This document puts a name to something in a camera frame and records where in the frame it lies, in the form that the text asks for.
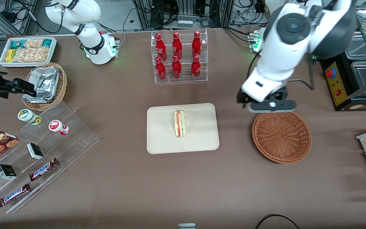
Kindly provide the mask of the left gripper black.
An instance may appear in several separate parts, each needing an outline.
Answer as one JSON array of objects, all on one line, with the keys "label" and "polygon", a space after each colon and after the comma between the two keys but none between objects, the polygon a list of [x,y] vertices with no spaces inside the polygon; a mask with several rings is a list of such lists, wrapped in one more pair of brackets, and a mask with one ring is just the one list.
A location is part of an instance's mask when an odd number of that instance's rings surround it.
[{"label": "left gripper black", "polygon": [[256,103],[268,100],[286,100],[287,95],[287,87],[281,87],[277,91],[270,92],[269,94],[267,94],[267,90],[254,88],[251,90],[249,100],[246,101],[246,94],[244,94],[242,90],[239,90],[237,94],[237,103],[242,103],[242,108],[245,109],[248,103]]}]

